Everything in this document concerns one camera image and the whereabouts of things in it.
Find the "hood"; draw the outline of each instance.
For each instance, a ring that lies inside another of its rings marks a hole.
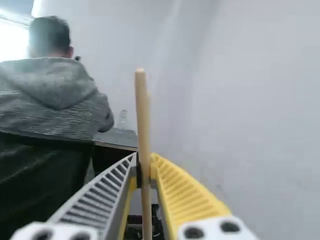
[[[56,110],[72,107],[97,91],[80,62],[62,57],[1,62],[0,78]]]

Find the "table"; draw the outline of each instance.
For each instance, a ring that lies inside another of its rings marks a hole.
[[[137,135],[132,130],[112,128],[107,132],[98,132],[93,141],[95,144],[92,165],[94,174],[98,175],[117,161],[138,151]]]
[[[112,128],[107,132],[98,132],[93,141],[96,146],[122,149],[129,151],[138,151],[137,135],[133,130],[122,130],[117,132],[118,128]]]

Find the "wooden stick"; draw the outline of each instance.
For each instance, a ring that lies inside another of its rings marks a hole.
[[[141,163],[141,204],[143,240],[152,240],[152,213],[150,188],[150,149],[149,149],[149,98],[146,73],[142,68],[135,71],[135,105],[138,125],[138,151]]]

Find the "plastic bottle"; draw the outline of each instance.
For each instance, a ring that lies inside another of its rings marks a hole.
[[[119,122],[117,125],[116,132],[122,134],[124,129],[126,128],[126,122],[127,122],[127,110],[122,110],[120,112]]]

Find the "gray hoodie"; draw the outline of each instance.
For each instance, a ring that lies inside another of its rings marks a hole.
[[[0,63],[0,127],[91,140],[114,124],[84,66],[60,57]]]

